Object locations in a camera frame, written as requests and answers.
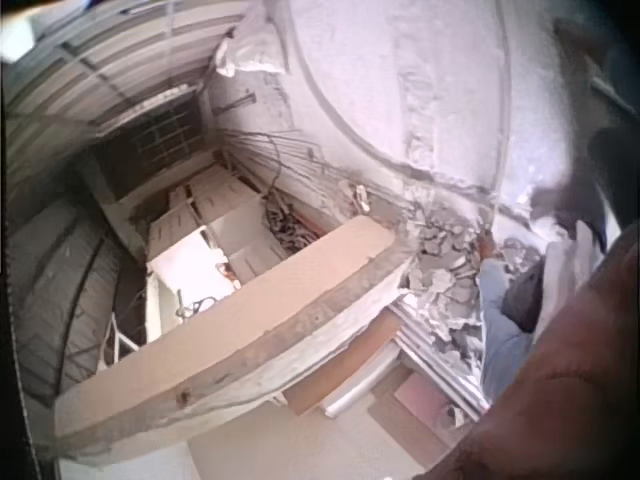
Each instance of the cable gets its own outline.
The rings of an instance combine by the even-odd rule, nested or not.
[[[282,158],[280,158],[280,149],[278,148],[278,145],[273,140],[273,138],[271,138],[271,135],[264,134],[264,136],[267,137],[271,145],[273,145],[273,148],[276,151],[276,161],[278,162],[278,170],[276,171],[276,174],[274,175],[273,180],[271,180],[271,185],[269,185],[269,188],[267,189],[267,193],[265,194],[265,204],[264,204],[264,212],[265,212],[265,216],[267,217],[267,223],[269,224],[269,231],[275,235],[276,229],[273,226],[271,215],[269,215],[268,206],[269,206],[269,201],[271,200],[273,189],[276,186],[276,182],[282,175]]]

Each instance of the white bag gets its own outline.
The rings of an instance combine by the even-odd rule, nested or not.
[[[282,44],[262,2],[254,3],[215,54],[216,70],[233,77],[244,72],[286,73]]]

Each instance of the wooden beam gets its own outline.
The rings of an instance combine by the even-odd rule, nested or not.
[[[189,439],[336,355],[398,295],[413,248],[357,217],[55,405],[57,453],[107,464]]]
[[[399,329],[400,319],[393,312],[387,309],[380,312],[346,350],[282,392],[289,407],[296,415],[302,415],[319,405],[385,346]]]

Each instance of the ceiling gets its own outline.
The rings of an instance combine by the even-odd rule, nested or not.
[[[9,200],[52,177],[101,125],[158,93],[201,82],[246,6],[112,0],[45,33],[3,72]]]

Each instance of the concrete rubble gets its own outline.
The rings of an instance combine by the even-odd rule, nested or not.
[[[418,258],[409,271],[411,304],[426,327],[424,338],[457,374],[480,381],[483,343],[476,275],[480,259],[474,243],[477,227],[450,211],[438,210],[418,233]],[[498,245],[511,279],[540,258],[516,239]]]

